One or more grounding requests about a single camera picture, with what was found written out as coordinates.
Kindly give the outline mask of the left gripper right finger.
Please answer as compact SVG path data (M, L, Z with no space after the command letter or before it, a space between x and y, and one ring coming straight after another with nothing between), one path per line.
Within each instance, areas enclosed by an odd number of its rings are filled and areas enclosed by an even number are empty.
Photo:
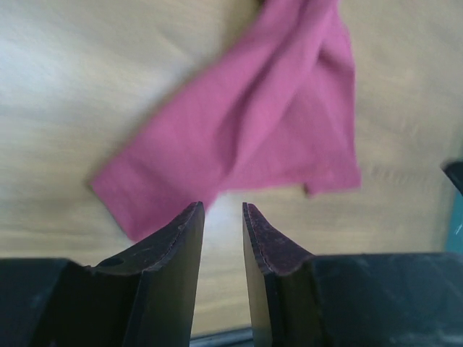
M462 256L315 255L242 206L256 346L460 346Z

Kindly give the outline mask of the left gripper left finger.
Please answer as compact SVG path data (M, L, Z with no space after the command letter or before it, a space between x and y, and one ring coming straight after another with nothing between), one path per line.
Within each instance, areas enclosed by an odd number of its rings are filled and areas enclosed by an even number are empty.
M1 260L3 346L188 346L205 211L195 202L98 265Z

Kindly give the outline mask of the red tank top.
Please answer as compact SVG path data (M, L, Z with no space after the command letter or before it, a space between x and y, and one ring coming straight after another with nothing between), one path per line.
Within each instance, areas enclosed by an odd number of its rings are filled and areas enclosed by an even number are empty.
M92 189L139 241L223 192L358 188L354 82L337 1L265 1L234 46L147 122Z

